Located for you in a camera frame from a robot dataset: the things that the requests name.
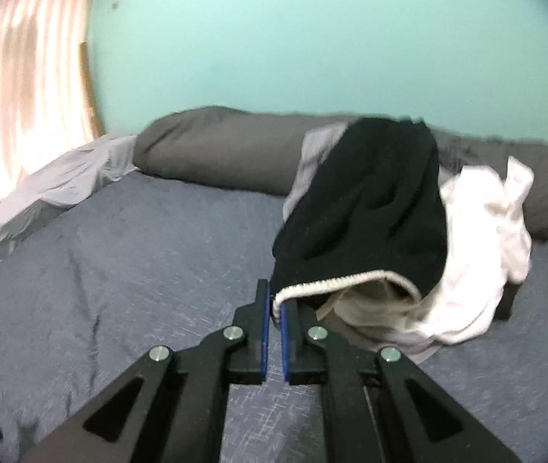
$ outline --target gray bed sheet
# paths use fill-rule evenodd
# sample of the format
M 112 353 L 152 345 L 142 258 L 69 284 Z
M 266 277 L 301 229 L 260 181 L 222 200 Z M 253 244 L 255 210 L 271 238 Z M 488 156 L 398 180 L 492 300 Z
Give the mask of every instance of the gray bed sheet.
M 0 459 L 17 461 L 152 345 L 188 348 L 230 323 L 273 268 L 282 198 L 133 172 L 0 264 Z M 524 463 L 548 461 L 548 244 L 511 320 L 423 368 Z M 234 387 L 221 461 L 322 462 L 313 388 Z

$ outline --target teal wall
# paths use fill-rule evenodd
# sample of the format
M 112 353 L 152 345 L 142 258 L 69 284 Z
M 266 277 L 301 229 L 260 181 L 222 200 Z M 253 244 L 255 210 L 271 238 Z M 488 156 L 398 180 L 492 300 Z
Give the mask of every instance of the teal wall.
M 548 140 L 548 0 L 92 0 L 89 40 L 108 131 L 221 104 Z

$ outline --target sheer striped curtain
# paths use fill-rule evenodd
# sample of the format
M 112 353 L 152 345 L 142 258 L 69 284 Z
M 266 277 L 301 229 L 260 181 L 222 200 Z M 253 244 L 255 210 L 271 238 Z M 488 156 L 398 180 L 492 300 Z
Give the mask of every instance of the sheer striped curtain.
M 0 200 L 93 139 L 79 64 L 88 0 L 0 0 Z

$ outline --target silver screw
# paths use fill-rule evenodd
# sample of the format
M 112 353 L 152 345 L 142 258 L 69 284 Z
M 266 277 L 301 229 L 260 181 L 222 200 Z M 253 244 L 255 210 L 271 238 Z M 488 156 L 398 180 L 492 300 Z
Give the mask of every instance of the silver screw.
M 398 362 L 401 356 L 402 353 L 400 353 L 393 346 L 386 346 L 384 349 L 381 350 L 381 357 L 386 362 Z
M 150 358 L 155 362 L 167 360 L 169 355 L 171 355 L 171 351 L 166 346 L 158 345 L 150 350 Z
M 327 338 L 327 329 L 320 325 L 315 325 L 309 329 L 309 337 L 315 341 L 321 341 Z
M 237 325 L 230 325 L 223 331 L 223 336 L 228 340 L 238 340 L 244 335 L 244 330 Z

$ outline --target black garment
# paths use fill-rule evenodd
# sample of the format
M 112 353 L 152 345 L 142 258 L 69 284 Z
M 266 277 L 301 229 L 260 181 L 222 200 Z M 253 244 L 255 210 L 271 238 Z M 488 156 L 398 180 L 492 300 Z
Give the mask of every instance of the black garment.
M 424 123 L 363 118 L 347 129 L 274 242 L 273 294 L 372 270 L 425 296 L 447 257 L 438 153 Z M 319 305 L 324 298 L 310 297 Z

